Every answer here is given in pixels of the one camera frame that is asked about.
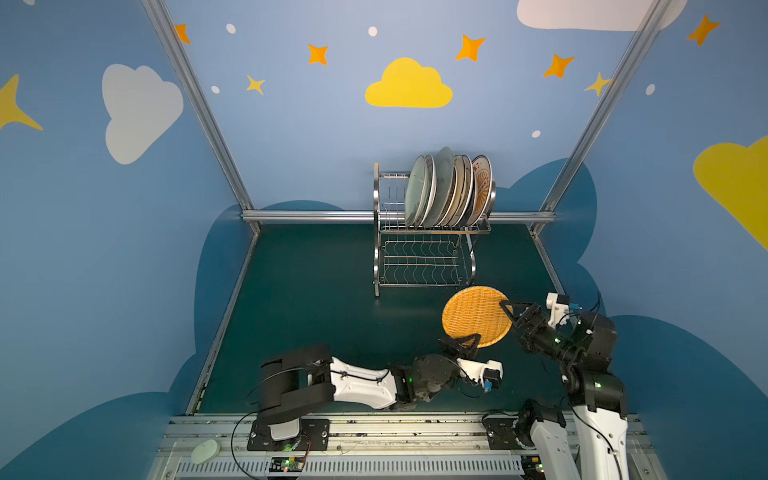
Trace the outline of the orange woven round plate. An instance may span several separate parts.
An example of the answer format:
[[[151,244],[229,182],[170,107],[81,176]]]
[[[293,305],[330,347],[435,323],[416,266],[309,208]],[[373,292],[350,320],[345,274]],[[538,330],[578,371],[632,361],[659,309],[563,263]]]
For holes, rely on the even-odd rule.
[[[443,330],[454,339],[479,334],[479,348],[494,345],[512,327],[512,322],[500,305],[507,300],[502,292],[491,287],[465,288],[445,304],[442,313]]]

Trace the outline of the stainless steel dish rack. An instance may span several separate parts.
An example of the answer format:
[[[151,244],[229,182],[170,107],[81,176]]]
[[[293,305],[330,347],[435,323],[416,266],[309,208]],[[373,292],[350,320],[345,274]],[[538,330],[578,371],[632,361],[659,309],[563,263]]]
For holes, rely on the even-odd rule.
[[[384,288],[470,286],[477,272],[477,237],[491,232],[488,219],[459,229],[408,227],[404,199],[409,175],[381,172],[375,164],[373,178],[374,295],[380,297]]]

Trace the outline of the white plate orange sunburst edge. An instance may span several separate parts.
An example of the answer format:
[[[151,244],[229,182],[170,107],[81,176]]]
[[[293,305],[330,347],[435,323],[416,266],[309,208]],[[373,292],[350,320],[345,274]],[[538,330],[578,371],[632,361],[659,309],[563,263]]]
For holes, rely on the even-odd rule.
[[[458,195],[458,189],[459,189],[459,173],[458,173],[458,167],[456,166],[456,162],[452,163],[452,183],[449,190],[449,197],[446,201],[445,208],[442,212],[442,217],[439,220],[438,225],[440,227],[446,227],[449,223],[450,217],[453,215],[453,204],[456,200],[456,197]]]

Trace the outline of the plain grey-green plate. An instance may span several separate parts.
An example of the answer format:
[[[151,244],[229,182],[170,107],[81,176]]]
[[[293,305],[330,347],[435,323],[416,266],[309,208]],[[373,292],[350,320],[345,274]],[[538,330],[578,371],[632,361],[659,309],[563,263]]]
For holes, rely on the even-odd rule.
[[[452,191],[454,167],[453,151],[450,147],[443,147],[434,157],[435,178],[433,186],[435,190],[432,205],[427,213],[423,226],[435,227],[443,217],[443,210]]]

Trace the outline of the white plate floral sprigs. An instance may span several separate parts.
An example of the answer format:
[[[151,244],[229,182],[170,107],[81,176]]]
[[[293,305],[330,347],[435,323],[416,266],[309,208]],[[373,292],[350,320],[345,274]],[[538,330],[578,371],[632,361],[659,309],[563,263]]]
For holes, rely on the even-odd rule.
[[[466,155],[455,155],[453,162],[456,162],[459,173],[459,189],[456,200],[453,204],[453,215],[450,217],[448,226],[455,227],[465,209],[465,187],[468,181],[467,162],[469,158]]]

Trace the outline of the white plate green lettered rim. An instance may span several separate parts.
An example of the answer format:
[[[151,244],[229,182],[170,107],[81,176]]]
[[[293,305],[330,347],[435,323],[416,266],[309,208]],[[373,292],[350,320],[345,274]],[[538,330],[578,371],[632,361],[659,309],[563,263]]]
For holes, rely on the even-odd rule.
[[[418,227],[422,227],[425,224],[426,218],[432,207],[434,192],[433,189],[436,186],[435,180],[435,162],[431,155],[425,156],[426,173],[424,175],[424,190],[422,193],[421,203],[418,211]]]

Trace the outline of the pale green sunflower plate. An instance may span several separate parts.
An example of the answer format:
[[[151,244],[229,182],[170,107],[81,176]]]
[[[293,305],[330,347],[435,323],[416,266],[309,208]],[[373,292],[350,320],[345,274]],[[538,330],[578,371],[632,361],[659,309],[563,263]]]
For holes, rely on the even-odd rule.
[[[410,172],[404,197],[404,221],[406,226],[412,226],[418,216],[418,208],[424,188],[426,174],[426,159],[419,156]]]

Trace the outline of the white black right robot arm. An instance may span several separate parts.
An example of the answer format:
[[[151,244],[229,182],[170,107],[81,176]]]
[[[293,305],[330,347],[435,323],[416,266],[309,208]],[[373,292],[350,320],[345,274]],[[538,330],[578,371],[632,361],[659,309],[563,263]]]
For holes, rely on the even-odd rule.
[[[615,324],[601,313],[555,304],[499,302],[521,347],[558,363],[568,408],[575,419],[578,454],[568,440],[564,409],[527,400],[515,439],[535,450],[534,469],[545,479],[628,479],[628,401],[623,382],[609,371]]]

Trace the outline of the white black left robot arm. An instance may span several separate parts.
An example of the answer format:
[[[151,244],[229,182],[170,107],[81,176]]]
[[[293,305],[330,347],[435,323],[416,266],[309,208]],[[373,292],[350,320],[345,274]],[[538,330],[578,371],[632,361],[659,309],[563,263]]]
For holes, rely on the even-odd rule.
[[[479,334],[440,340],[442,351],[416,358],[409,365],[371,370],[346,363],[318,344],[265,361],[256,416],[273,441],[293,439],[300,419],[332,402],[357,403],[375,410],[413,409],[438,393],[464,382],[489,392],[500,387],[503,366],[476,360]]]

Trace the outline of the left green circuit board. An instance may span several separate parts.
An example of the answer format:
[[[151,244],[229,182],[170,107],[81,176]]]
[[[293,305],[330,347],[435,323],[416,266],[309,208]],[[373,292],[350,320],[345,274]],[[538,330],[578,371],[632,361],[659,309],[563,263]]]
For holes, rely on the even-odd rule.
[[[305,461],[296,457],[272,457],[269,462],[270,473],[302,473]]]

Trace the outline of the pale green round disc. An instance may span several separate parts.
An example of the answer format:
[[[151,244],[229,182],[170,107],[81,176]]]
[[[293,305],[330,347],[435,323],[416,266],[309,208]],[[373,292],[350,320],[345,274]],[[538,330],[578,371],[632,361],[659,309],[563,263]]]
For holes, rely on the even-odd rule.
[[[204,464],[216,458],[221,450],[220,443],[215,439],[205,440],[193,448],[190,461],[194,465]]]

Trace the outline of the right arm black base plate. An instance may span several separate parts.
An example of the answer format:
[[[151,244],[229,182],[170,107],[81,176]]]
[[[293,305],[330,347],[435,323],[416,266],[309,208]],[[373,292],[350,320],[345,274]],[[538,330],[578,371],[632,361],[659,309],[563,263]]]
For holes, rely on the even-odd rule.
[[[486,430],[491,450],[533,450],[534,444],[518,427],[518,416],[507,412],[489,412],[480,420]]]

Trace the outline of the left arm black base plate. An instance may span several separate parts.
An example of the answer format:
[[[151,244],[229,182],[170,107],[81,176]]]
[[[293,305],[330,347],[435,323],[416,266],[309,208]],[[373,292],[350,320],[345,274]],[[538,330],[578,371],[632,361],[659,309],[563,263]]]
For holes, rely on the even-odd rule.
[[[330,421],[298,418],[281,424],[255,422],[249,434],[248,451],[326,451]]]

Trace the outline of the aluminium frame back rail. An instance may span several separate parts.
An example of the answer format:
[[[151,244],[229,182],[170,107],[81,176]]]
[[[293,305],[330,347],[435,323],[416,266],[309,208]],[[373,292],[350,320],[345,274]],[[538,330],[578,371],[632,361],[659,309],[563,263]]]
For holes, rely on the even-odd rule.
[[[404,222],[402,212],[372,211],[301,211],[301,210],[243,210],[241,217],[244,221],[295,221],[331,222],[331,223],[373,223],[377,220]],[[556,220],[553,212],[492,212],[489,221],[497,223],[551,223]]]

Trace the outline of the aluminium frame right post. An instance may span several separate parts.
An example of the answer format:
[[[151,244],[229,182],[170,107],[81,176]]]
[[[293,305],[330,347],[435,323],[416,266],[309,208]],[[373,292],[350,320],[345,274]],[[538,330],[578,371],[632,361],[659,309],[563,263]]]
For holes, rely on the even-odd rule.
[[[554,215],[557,206],[586,160],[599,134],[607,124],[610,115],[618,105],[635,72],[650,50],[658,33],[662,30],[662,20],[672,4],[671,0],[651,2],[649,9],[613,72],[612,80],[600,96],[585,129],[545,197],[540,208],[542,215]]]

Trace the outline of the aluminium frame post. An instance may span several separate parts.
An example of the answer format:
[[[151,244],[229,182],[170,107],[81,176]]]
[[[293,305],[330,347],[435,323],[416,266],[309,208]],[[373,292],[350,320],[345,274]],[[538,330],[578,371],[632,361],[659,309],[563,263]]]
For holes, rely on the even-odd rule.
[[[554,215],[557,206],[586,160],[599,134],[607,124],[610,115],[618,105],[635,72],[650,50],[658,33],[662,30],[662,20],[672,4],[671,0],[651,2],[649,9],[613,72],[612,80],[600,96],[585,129],[545,197],[540,208],[542,215]]]
[[[141,1],[242,210],[253,204],[164,1]]]

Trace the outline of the aluminium frame left post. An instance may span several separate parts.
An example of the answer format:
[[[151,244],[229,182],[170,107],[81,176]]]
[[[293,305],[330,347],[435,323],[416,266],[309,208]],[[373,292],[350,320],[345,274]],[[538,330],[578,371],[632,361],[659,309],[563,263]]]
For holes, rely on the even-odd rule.
[[[164,1],[141,1],[242,210],[253,204]]]

